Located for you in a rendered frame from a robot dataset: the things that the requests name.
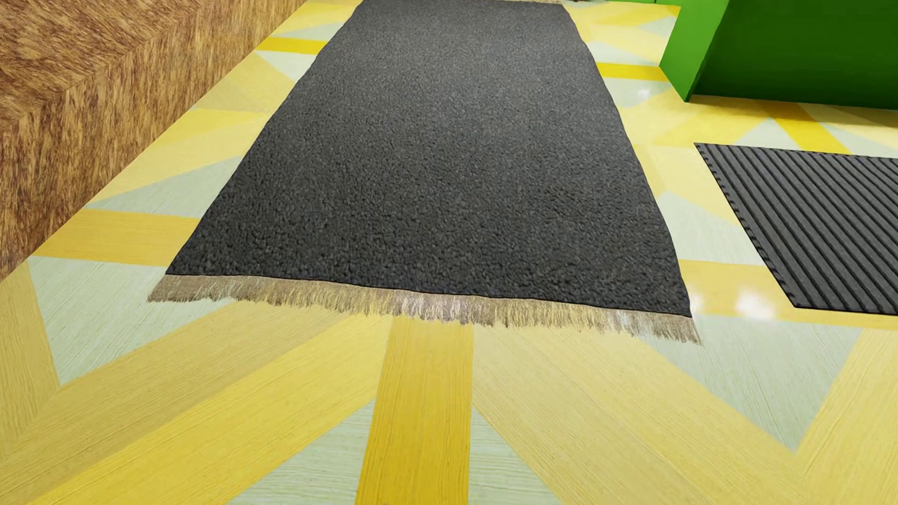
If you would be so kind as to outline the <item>black ribbed floor mat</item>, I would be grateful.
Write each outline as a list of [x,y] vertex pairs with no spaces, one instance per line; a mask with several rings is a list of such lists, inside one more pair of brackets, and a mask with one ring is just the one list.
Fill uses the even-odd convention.
[[695,147],[794,307],[898,316],[898,157]]

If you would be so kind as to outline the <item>dark grey fringed rug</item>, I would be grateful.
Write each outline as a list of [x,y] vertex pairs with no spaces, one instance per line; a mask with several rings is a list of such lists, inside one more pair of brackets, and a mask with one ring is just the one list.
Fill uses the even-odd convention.
[[148,296],[228,298],[702,342],[559,4],[362,0]]

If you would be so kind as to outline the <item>brown wood-grain cabinet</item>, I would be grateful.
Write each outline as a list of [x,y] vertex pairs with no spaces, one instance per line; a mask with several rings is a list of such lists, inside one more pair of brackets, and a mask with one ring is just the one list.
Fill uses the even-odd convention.
[[0,0],[0,282],[308,0]]

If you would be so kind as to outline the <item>green block furniture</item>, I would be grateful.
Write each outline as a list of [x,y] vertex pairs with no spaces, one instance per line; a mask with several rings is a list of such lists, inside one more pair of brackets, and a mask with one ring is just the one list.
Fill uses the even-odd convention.
[[611,0],[678,6],[660,68],[694,95],[898,109],[898,0]]

